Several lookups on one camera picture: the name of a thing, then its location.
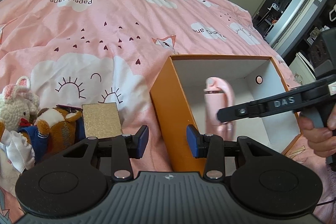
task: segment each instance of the pink blanket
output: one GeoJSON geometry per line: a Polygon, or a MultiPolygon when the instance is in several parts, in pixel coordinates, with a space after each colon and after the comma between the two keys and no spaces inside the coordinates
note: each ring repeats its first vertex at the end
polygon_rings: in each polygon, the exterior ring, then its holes
{"type": "Polygon", "coordinates": [[[249,13],[227,0],[3,0],[0,15],[0,88],[28,75],[41,107],[116,102],[124,133],[150,128],[135,172],[171,170],[149,96],[169,55],[273,56],[297,86],[249,13]]]}

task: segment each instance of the plush toy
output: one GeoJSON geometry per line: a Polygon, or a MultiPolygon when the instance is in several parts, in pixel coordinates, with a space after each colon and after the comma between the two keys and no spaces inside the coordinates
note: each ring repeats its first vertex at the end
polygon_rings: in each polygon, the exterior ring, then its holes
{"type": "Polygon", "coordinates": [[[62,108],[43,108],[33,126],[22,127],[19,132],[28,140],[39,162],[45,154],[54,155],[75,143],[76,120],[82,112],[68,112],[62,108]]]}
{"type": "Polygon", "coordinates": [[[22,76],[16,84],[4,87],[0,94],[0,121],[8,131],[33,123],[37,117],[39,97],[30,90],[30,80],[22,76]]]}
{"type": "Polygon", "coordinates": [[[34,166],[35,155],[27,138],[17,132],[37,117],[39,97],[31,92],[28,77],[5,86],[0,94],[0,149],[13,166],[23,172],[34,166]]]}

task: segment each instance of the finger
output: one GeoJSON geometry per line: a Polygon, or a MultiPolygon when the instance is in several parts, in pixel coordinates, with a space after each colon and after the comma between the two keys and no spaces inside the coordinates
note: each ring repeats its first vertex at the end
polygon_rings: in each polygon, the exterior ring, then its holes
{"type": "Polygon", "coordinates": [[[332,135],[332,131],[328,128],[314,128],[312,130],[302,130],[302,134],[307,138],[307,140],[313,143],[320,143],[328,140],[332,135]]]}
{"type": "Polygon", "coordinates": [[[336,129],[336,104],[334,106],[334,109],[332,110],[329,118],[328,118],[328,128],[330,130],[335,130],[336,129]]]}
{"type": "Polygon", "coordinates": [[[336,153],[336,149],[333,149],[333,150],[330,150],[330,151],[324,151],[324,152],[319,152],[319,151],[315,151],[314,150],[314,153],[319,156],[319,157],[322,157],[322,158],[327,158],[333,154],[336,153]]]}
{"type": "Polygon", "coordinates": [[[311,149],[314,149],[319,152],[333,150],[336,148],[336,136],[319,143],[308,141],[308,145],[311,149]]]}
{"type": "Polygon", "coordinates": [[[299,116],[299,128],[301,130],[312,130],[314,128],[313,121],[305,116],[299,116]]]}

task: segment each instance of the white cabinet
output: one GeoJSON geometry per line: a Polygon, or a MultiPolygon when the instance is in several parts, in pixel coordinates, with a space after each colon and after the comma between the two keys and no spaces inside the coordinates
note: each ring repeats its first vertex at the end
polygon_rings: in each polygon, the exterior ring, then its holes
{"type": "Polygon", "coordinates": [[[315,82],[314,69],[308,60],[301,54],[297,53],[294,61],[289,66],[295,80],[301,84],[306,85],[315,82]]]}

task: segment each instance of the orange box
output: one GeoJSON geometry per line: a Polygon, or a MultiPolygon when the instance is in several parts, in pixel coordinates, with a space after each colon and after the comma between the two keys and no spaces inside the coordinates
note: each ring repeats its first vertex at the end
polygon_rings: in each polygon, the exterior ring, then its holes
{"type": "MultiPolygon", "coordinates": [[[[275,62],[268,56],[237,55],[172,55],[167,59],[150,93],[174,171],[203,173],[206,159],[192,157],[186,127],[193,124],[205,133],[206,79],[227,80],[236,104],[246,103],[288,91],[275,62]],[[255,82],[257,76],[263,78],[261,85],[255,82]]],[[[241,135],[285,154],[300,136],[297,114],[238,120],[235,139],[241,135]]],[[[233,160],[226,162],[227,173],[233,173],[233,165],[233,160]]]]}

